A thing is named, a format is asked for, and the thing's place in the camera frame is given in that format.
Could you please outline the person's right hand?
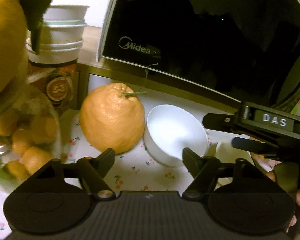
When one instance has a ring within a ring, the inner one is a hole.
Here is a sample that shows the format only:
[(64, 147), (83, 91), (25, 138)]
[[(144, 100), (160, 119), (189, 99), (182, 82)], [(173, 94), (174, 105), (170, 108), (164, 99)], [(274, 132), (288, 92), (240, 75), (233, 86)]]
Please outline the person's right hand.
[(260, 168), (294, 200), (297, 208), (288, 228), (297, 230), (294, 233), (295, 239), (300, 239), (300, 166), (292, 162), (268, 159), (254, 152), (250, 152), (250, 155), (256, 167)]

